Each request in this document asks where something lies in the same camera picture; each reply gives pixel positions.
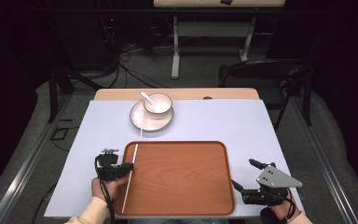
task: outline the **stick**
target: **stick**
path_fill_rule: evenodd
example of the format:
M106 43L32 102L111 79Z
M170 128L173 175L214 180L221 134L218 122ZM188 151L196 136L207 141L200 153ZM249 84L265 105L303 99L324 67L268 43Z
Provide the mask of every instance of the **stick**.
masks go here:
M143 110L143 112L142 112L142 127L141 127L141 134L139 136L140 141L142 140L142 132L144 130L144 115L145 115L145 110ZM135 150L133 151L132 164L135 164L137 152L138 152L138 144L135 145ZM127 185L126 196L124 197L123 209L121 210L121 213L124 213L124 209L126 208L126 202L127 202L127 196L129 194L129 190L130 190L131 178L132 178L132 171L130 171L129 184Z

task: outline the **person's hand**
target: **person's hand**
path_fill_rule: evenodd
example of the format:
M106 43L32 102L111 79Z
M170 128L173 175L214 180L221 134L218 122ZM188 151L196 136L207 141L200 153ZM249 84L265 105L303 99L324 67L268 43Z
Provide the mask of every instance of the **person's hand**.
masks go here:
M292 194L290 192L290 189L289 189L289 193L287 194L286 198L289 200L293 200L293 202L295 203L295 208L292 207L292 209L296 209L296 211L293 214L293 216L290 218L293 220L298 215L300 215L300 211L298 210L296 202L294 201L294 199L292 199ZM289 213L290 203L287 201L283 201L283 203L281 203L280 205L270 206L269 209L271 209L271 211L274 212L275 216L279 220L282 220L282 219L286 218L287 214Z
M111 181L111 182L105 182L106 189L109 192L110 200L113 200L117 197L118 194L118 186L123 185L127 183L129 180L129 176L123 176L118 180ZM100 179L95 177L91 181L91 191L92 191L92 197L97 197L105 201L105 198L103 196L103 192L101 190L102 186L100 185Z

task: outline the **sleeve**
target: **sleeve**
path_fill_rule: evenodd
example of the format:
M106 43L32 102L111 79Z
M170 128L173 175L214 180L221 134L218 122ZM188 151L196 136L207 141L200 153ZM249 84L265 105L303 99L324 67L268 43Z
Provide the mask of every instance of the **sleeve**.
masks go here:
M290 224L312 224L303 212L300 213L295 219L289 222Z
M109 210L106 202L92 197L91 203L87 206L80 217L71 217L65 224L102 224L108 217Z

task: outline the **wooden tabletop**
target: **wooden tabletop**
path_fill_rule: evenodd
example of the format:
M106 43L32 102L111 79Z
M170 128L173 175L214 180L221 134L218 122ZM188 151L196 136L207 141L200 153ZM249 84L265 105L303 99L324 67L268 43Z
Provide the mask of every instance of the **wooden tabletop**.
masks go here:
M181 89L101 89L95 94L94 100L126 101L142 100L141 91L147 94L164 93L173 100L215 99L260 99L257 91L252 88L181 88Z

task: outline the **brown tray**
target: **brown tray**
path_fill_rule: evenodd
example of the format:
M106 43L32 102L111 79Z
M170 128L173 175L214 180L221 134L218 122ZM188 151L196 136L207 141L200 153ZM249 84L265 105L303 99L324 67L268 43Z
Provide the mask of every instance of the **brown tray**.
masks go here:
M121 216L226 216L234 210L226 147L221 142L131 142L139 144L124 213L127 185L115 211Z

